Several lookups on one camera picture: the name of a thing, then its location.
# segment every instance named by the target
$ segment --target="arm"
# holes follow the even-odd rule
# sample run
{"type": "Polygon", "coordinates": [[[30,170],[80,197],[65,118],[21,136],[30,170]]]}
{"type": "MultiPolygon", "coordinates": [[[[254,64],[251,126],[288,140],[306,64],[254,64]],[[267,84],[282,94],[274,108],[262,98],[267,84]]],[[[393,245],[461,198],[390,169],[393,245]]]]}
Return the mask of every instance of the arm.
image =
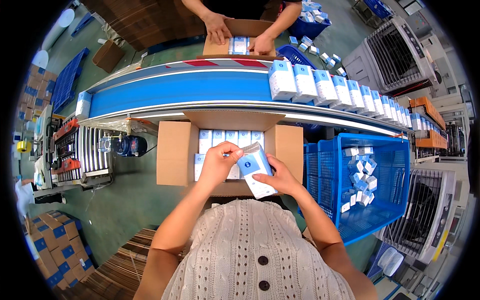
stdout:
{"type": "Polygon", "coordinates": [[[135,300],[162,298],[177,269],[177,256],[190,237],[206,200],[213,189],[227,178],[242,155],[243,151],[230,142],[220,143],[208,150],[198,182],[165,218],[153,237],[135,300]]]}
{"type": "Polygon", "coordinates": [[[250,43],[248,49],[253,49],[255,55],[268,54],[272,50],[273,41],[289,28],[300,15],[301,2],[285,2],[285,4],[285,9],[277,20],[250,43]]]}
{"type": "Polygon", "coordinates": [[[224,21],[233,18],[209,10],[200,0],[182,0],[182,2],[205,23],[209,40],[213,38],[218,45],[224,45],[225,36],[232,37],[224,21]]]}
{"type": "Polygon", "coordinates": [[[340,234],[330,218],[293,177],[283,162],[271,154],[267,154],[267,159],[268,163],[276,169],[275,175],[255,174],[253,178],[293,196],[305,217],[313,241],[325,263],[345,278],[357,300],[376,299],[373,283],[352,265],[340,234]]]}

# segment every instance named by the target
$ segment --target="open cardboard box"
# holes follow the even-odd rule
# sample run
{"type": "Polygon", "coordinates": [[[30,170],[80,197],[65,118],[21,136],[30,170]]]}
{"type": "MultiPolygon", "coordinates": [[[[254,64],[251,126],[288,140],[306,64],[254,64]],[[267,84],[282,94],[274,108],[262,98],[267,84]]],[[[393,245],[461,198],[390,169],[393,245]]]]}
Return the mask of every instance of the open cardboard box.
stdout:
{"type": "MultiPolygon", "coordinates": [[[[265,132],[265,152],[283,161],[302,182],[303,128],[277,125],[285,115],[243,111],[185,111],[190,122],[161,121],[158,125],[156,183],[185,186],[187,193],[196,183],[193,163],[198,153],[199,129],[250,130],[265,132]]],[[[212,196],[253,196],[245,180],[227,180],[212,196]]]]}
{"type": "MultiPolygon", "coordinates": [[[[249,36],[250,43],[261,35],[273,22],[262,20],[225,20],[225,25],[230,30],[232,36],[249,36]]],[[[237,58],[251,60],[283,60],[277,57],[275,53],[275,43],[272,41],[272,50],[268,55],[239,55],[228,54],[228,37],[225,37],[224,45],[217,45],[216,42],[207,36],[205,39],[203,55],[197,56],[198,59],[218,59],[218,58],[237,58]]]]}

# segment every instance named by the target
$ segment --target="white cylinder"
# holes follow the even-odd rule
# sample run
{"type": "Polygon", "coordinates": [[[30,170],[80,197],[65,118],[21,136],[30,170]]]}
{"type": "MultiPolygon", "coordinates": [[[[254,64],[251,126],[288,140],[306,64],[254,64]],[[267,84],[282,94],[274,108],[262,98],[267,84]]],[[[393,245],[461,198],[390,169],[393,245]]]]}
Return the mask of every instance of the white cylinder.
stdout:
{"type": "Polygon", "coordinates": [[[55,22],[52,29],[48,32],[47,36],[43,40],[42,50],[48,50],[52,48],[53,44],[62,34],[62,32],[72,23],[75,18],[75,11],[69,8],[62,12],[60,18],[55,22]]]}

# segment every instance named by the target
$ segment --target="person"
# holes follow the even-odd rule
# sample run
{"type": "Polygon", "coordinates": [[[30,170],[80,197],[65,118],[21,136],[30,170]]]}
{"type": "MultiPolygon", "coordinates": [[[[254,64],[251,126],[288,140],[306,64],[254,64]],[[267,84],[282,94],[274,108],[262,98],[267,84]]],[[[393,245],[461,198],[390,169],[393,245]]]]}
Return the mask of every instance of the person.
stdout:
{"type": "Polygon", "coordinates": [[[274,176],[253,177],[295,198],[318,250],[302,238],[293,214],[274,203],[234,200],[199,217],[242,155],[230,142],[208,150],[198,182],[154,235],[134,299],[376,299],[330,218],[271,154],[274,176]]]}
{"type": "MultiPolygon", "coordinates": [[[[229,4],[221,0],[204,0],[203,3],[200,0],[182,0],[182,2],[205,23],[208,38],[213,39],[218,45],[224,45],[225,37],[232,37],[225,25],[225,20],[259,20],[268,0],[229,4]]],[[[269,53],[273,47],[273,40],[296,21],[300,12],[301,0],[286,0],[285,9],[277,20],[250,43],[248,50],[253,49],[254,55],[269,53]]]]}

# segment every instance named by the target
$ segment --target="black shirt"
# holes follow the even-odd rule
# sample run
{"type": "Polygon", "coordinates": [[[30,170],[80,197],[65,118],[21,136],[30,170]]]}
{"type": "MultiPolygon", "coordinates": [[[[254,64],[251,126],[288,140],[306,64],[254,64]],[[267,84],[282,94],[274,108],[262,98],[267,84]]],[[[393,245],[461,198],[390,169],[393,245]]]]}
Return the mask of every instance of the black shirt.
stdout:
{"type": "MultiPolygon", "coordinates": [[[[300,2],[301,0],[288,0],[287,2],[300,2]]],[[[235,19],[260,20],[264,13],[265,5],[269,0],[204,0],[204,5],[209,10],[235,19]]]]}

